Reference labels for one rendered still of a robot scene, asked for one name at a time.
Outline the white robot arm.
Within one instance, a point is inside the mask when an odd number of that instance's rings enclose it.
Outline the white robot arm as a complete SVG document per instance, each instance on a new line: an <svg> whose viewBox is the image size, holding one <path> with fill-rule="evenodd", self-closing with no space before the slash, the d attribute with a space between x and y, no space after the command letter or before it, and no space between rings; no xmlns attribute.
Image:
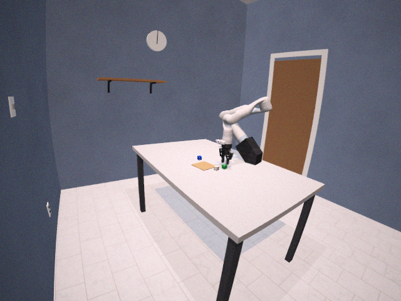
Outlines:
<svg viewBox="0 0 401 301"><path fill-rule="evenodd" d="M257 105L259 105L259 108L255 108ZM250 114L259 114L270 110L272 110L272 105L269 97L263 97L248 106L243 105L229 111L221 112L219 118L223 124L223 136L222 140L217 139L216 142L222 145L232 144L232 135L238 143L242 142L247 136L237 122L248 117Z"/></svg>

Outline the tan flat mat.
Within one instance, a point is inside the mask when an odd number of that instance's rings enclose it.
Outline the tan flat mat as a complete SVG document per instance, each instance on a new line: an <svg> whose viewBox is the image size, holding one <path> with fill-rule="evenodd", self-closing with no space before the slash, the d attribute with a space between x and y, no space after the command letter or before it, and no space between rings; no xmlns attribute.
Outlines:
<svg viewBox="0 0 401 301"><path fill-rule="evenodd" d="M212 169L212 168L214 168L214 166L215 166L215 165L210 164L210 163L205 162L205 161L203 161L203 162L198 162L198 163L191 164L191 165L194 166L194 167L197 167L197 168L199 168L199 169L201 169L201 170L203 170L203 171L208 170L208 169Z"/></svg>

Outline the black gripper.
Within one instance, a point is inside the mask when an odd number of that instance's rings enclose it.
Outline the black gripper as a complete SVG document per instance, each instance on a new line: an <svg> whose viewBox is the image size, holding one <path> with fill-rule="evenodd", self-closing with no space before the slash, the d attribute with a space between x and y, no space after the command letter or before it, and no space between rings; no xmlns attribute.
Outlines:
<svg viewBox="0 0 401 301"><path fill-rule="evenodd" d="M231 152L232 144L221 145L221 147L222 148L219 149L219 155L222 157L221 162L222 163L224 162L224 157L226 155L226 165L228 165L229 164L229 160L232 159L232 156L234 154L233 152Z"/></svg>

